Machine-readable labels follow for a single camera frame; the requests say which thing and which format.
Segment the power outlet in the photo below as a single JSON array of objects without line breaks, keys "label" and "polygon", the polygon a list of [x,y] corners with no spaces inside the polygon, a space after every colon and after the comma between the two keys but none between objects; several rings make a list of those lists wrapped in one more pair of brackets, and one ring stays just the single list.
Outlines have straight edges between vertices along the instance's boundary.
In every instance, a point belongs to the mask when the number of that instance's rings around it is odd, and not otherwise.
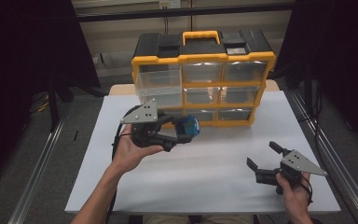
[{"label": "power outlet", "polygon": [[159,0],[159,9],[170,8],[170,0]]},{"label": "power outlet", "polygon": [[180,0],[170,0],[169,8],[181,8]]}]

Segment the yellow and black storage box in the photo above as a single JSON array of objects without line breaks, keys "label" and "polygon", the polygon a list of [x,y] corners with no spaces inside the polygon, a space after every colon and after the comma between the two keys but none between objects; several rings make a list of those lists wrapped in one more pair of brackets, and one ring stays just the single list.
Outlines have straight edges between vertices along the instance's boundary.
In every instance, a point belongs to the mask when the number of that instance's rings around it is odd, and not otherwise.
[{"label": "yellow and black storage box", "polygon": [[155,98],[167,114],[201,126],[251,125],[276,57],[260,30],[143,34],[132,59],[142,104]]}]

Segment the table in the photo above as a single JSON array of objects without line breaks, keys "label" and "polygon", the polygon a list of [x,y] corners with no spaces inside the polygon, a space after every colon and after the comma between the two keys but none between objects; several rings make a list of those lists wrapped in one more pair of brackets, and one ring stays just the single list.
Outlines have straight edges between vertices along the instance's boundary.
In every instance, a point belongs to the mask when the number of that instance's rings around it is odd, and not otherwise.
[{"label": "table", "polygon": [[[139,100],[107,96],[65,211],[77,212],[110,162],[119,118]],[[255,183],[246,158],[274,169],[282,158],[269,148],[275,141],[317,161],[282,91],[265,91],[251,127],[206,128],[193,142],[143,159],[117,189],[116,213],[262,214],[284,211],[275,187]],[[312,175],[310,212],[339,211],[325,177]]]}]

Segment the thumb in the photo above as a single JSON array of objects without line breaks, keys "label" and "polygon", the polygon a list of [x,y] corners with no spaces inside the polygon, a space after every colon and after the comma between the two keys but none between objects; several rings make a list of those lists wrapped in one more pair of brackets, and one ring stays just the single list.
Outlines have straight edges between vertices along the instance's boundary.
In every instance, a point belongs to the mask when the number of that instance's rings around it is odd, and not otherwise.
[{"label": "thumb", "polygon": [[286,178],[284,178],[280,173],[276,174],[276,179],[279,185],[281,185],[283,189],[283,194],[292,194],[292,187],[290,187],[289,181],[287,181]]},{"label": "thumb", "polygon": [[144,147],[141,150],[142,157],[151,156],[153,154],[156,154],[160,151],[163,151],[164,148],[162,146],[150,146],[150,147]]}]

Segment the silver bracket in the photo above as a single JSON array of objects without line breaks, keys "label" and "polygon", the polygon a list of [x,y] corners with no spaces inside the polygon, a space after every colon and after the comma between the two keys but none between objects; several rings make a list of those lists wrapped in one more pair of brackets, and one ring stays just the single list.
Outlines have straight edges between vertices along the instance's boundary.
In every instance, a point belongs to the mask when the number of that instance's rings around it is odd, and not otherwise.
[{"label": "silver bracket", "polygon": [[307,172],[315,175],[327,175],[327,172],[322,170],[315,163],[310,161],[307,157],[303,156],[296,150],[290,152],[287,156],[283,158],[281,163],[290,166],[291,168],[300,171]]},{"label": "silver bracket", "polygon": [[139,108],[135,109],[129,115],[122,118],[120,120],[120,123],[147,123],[155,122],[157,119],[157,103],[156,100],[153,98],[153,100],[147,102],[144,105],[139,106]]}]

